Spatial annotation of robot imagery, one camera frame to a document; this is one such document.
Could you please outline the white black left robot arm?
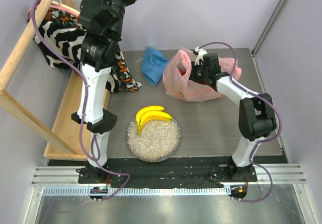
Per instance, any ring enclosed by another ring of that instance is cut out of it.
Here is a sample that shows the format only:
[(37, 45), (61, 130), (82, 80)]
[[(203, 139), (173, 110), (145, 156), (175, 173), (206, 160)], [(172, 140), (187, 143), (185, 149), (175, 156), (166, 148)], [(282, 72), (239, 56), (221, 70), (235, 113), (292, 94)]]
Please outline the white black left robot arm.
[(90, 154), (98, 160), (88, 159), (83, 168), (77, 169), (79, 183), (103, 183), (107, 179), (107, 146), (110, 131), (117, 116), (103, 108), (108, 75), (116, 64), (121, 41), (126, 6), (137, 0), (82, 0), (79, 23), (86, 35), (81, 44), (80, 68), (85, 81), (81, 104), (71, 118), (84, 123), (91, 133)]

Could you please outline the red fake dragon fruit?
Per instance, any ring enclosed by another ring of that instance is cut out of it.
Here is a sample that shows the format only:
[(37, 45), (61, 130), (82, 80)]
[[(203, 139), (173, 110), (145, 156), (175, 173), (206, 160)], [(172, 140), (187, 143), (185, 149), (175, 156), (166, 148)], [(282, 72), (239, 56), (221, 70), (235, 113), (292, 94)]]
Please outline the red fake dragon fruit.
[(185, 69), (179, 68), (178, 70), (179, 70), (180, 76), (185, 76), (187, 73), (187, 71)]

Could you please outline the yellow fake banana bunch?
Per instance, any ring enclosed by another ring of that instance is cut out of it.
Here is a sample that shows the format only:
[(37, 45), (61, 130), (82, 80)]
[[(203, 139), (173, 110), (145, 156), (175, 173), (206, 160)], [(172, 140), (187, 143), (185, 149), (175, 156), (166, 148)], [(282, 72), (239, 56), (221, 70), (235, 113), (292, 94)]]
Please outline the yellow fake banana bunch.
[(135, 116), (135, 121), (137, 124), (137, 134), (140, 135), (143, 127), (153, 120), (166, 121), (170, 122), (173, 120), (173, 117), (164, 111), (163, 106), (147, 106), (140, 109)]

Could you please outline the pink plastic bag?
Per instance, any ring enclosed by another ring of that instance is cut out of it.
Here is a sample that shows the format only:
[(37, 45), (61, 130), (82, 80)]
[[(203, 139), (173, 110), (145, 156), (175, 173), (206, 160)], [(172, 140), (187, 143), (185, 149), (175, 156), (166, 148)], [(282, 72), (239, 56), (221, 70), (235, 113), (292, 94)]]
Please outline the pink plastic bag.
[(231, 57), (221, 58), (205, 49), (196, 52), (180, 48), (163, 71), (166, 94), (186, 102), (205, 102), (221, 98), (217, 80), (230, 77), (239, 80), (242, 69)]

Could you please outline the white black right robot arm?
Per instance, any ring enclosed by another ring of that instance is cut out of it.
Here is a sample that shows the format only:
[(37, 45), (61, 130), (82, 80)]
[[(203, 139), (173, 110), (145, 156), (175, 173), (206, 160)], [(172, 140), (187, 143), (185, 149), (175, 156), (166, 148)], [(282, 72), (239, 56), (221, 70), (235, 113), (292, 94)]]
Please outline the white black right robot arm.
[(241, 138), (236, 151), (229, 157), (227, 175), (233, 181), (242, 181), (251, 172), (251, 159), (256, 145), (265, 140), (277, 127), (272, 97), (268, 93), (259, 94), (245, 88), (222, 71), (216, 53), (204, 49), (193, 51), (196, 58), (192, 62), (190, 79), (210, 86), (227, 96), (239, 107), (238, 127)]

